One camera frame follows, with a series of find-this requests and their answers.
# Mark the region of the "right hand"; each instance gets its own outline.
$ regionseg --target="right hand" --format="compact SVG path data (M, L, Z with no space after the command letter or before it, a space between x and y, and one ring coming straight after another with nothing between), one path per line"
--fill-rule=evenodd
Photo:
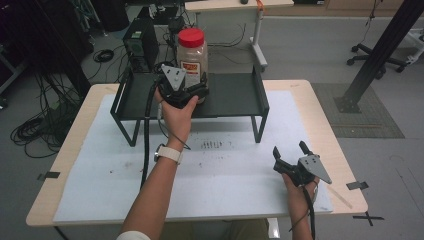
M289 207L290 218L297 221L307 213L308 204L306 203L302 188L296 187L287 174L283 173L282 176L288 192L287 204ZM319 178L315 177L313 182L310 182L305 186L311 199L314 199L314 190L318 183Z
M162 103L162 114L165 119L166 126L169 133L167 147L173 148L177 151L182 151L184 143L188 139L191 129L191 115L196 108L198 96L194 96L190 99L187 105L183 109L178 109L166 101L163 100L156 88L155 99L159 103Z

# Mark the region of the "jar lid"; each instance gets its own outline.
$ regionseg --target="jar lid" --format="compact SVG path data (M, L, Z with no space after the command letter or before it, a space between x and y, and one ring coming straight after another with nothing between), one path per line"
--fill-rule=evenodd
M178 42L186 48L200 47L205 42L205 34L198 28L187 28L178 33Z

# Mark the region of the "plastic jar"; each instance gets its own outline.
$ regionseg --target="plastic jar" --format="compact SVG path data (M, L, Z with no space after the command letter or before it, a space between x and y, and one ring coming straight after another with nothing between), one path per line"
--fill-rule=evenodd
M186 69L185 86L200 83L204 72L208 77L208 45L205 34L198 28L188 28L178 33L177 61Z

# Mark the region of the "watch strap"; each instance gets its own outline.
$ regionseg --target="watch strap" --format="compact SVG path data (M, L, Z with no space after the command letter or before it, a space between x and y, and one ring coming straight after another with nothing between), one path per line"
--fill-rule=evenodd
M166 157L174 160L178 165L180 165L182 161L183 154L173 148L165 147L161 144L155 153L155 161L157 162L159 157Z

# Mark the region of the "chair wheel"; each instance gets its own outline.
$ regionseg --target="chair wheel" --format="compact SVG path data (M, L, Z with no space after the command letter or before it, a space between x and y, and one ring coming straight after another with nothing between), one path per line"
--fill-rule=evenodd
M350 51L352 52L357 52L359 50L358 46L353 46L352 49L350 49Z
M396 72L401 73L401 72L403 72L403 70L405 70L405 67L398 67L396 69Z
M352 66L354 63L355 63L355 60L353 60L353 59L349 59L349 60L347 60L347 62L346 62L346 64L347 64L348 66Z
M380 80L384 75L384 72L379 71L377 75L375 75L375 79Z

